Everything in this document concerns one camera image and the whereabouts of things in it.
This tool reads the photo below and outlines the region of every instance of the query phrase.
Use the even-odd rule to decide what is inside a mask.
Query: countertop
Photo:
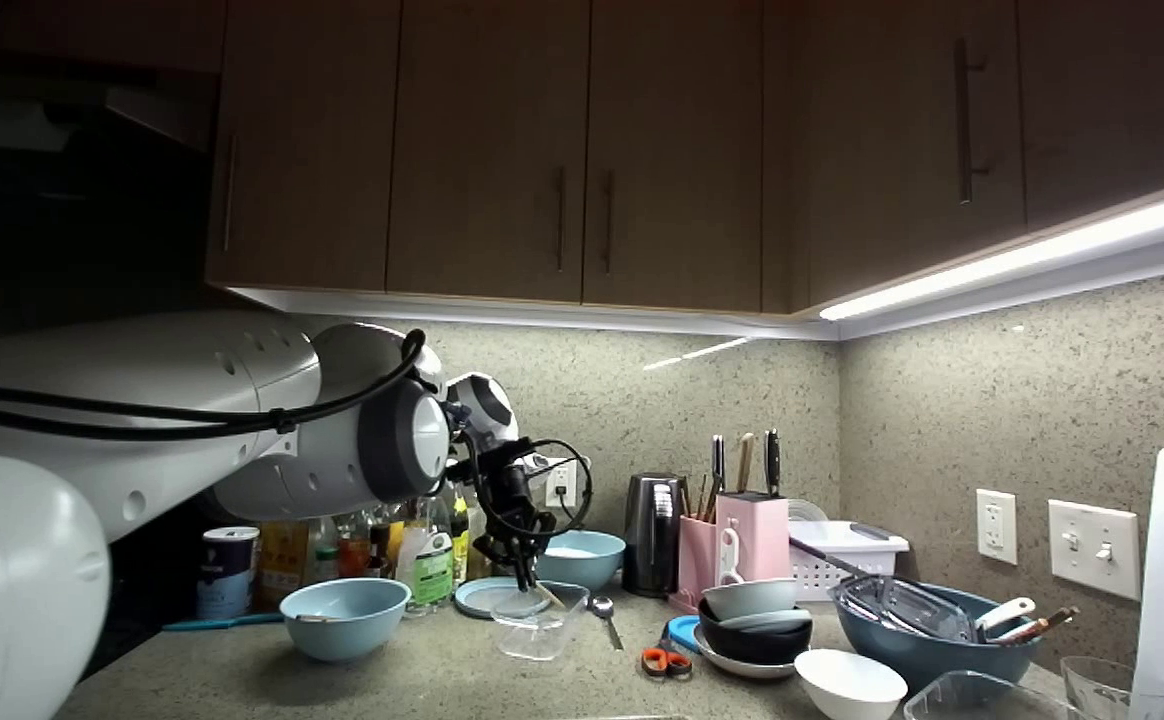
[[[264,720],[264,716],[804,716],[818,720],[798,682],[739,682],[694,659],[692,682],[653,682],[641,649],[677,616],[665,600],[615,597],[622,651],[597,616],[579,616],[571,649],[552,659],[509,659],[486,619],[456,607],[404,616],[400,634],[358,665],[296,656],[278,626],[229,634],[158,634],[89,676],[58,720]],[[810,649],[846,649],[832,607],[810,607]],[[1045,668],[1022,676],[1054,693]]]

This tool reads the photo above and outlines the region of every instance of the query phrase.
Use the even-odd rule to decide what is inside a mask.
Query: light switch
[[[1049,501],[1053,577],[1139,600],[1134,512]]]
[[[1017,497],[977,487],[977,548],[979,556],[1017,566]]]

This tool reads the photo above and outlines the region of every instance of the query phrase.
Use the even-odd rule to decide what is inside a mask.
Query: wooden cabinet
[[[409,0],[386,290],[579,299],[586,0]]]
[[[0,51],[220,72],[223,0],[0,0]]]
[[[1164,3],[1021,0],[1026,219],[1164,188]]]
[[[771,0],[762,33],[762,235],[789,310],[1021,230],[1011,0]]]
[[[395,0],[236,3],[211,284],[382,290],[395,19]]]
[[[760,3],[590,0],[584,299],[760,310]]]

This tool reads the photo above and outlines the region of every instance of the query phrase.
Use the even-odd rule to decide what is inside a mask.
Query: backsplash
[[[860,342],[838,369],[846,517],[905,534],[922,580],[1081,603],[1049,665],[1133,651],[1133,600],[1053,580],[1049,501],[1133,508],[1142,540],[1164,450],[1164,280]],[[977,556],[977,487],[1017,493],[1017,567]]]
[[[522,435],[577,443],[597,471],[590,528],[622,534],[637,471],[708,476],[708,435],[781,432],[784,493],[838,508],[838,351],[832,343],[739,343],[647,369],[720,342],[545,328],[422,325],[449,376],[486,373]]]

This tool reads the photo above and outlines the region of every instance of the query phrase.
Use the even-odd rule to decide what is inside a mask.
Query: plate
[[[789,665],[749,665],[749,659],[735,659],[735,656],[720,656],[714,649],[708,649],[702,634],[694,634],[694,646],[700,646],[700,656],[729,672],[729,676],[749,676],[749,682],[789,682],[796,676],[791,659]]]
[[[479,577],[456,589],[456,607],[493,619],[493,607],[532,612],[545,607],[545,597],[521,592],[512,577]]]

